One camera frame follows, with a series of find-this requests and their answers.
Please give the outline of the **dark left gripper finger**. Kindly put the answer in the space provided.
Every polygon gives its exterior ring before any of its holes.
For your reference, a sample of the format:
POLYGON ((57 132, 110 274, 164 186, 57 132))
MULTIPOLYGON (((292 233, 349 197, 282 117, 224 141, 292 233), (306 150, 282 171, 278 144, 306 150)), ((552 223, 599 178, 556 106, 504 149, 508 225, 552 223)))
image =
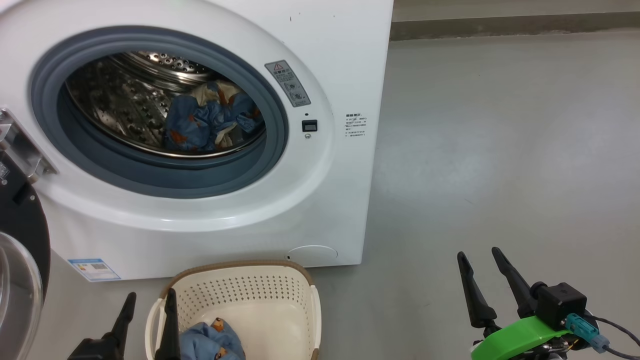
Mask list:
POLYGON ((109 332, 107 339, 114 346, 125 346, 128 338, 128 329, 135 314, 135 307, 137 303, 137 294, 130 292, 126 296, 125 302, 119 312, 119 315, 109 332))
POLYGON ((173 288, 167 291, 164 314, 166 319, 154 360, 180 360, 178 299, 173 288))

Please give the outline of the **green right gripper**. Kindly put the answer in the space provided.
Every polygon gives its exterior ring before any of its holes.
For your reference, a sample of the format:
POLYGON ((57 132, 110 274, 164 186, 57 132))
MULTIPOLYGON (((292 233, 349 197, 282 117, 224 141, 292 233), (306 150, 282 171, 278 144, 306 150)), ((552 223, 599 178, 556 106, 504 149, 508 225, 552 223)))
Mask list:
MULTIPOLYGON (((501 330, 498 330, 471 351, 472 360, 508 360, 525 353, 553 338, 560 338, 570 331, 566 328, 554 330, 535 316, 537 301, 531 296, 531 287, 511 264, 498 247, 491 249, 494 261, 500 273, 505 276, 510 291, 518 305, 517 313, 521 318, 501 330)), ((495 319, 498 317, 490 307, 474 279, 474 271, 466 254, 457 253, 457 264, 461 275, 470 325, 476 329, 497 330, 495 319)))

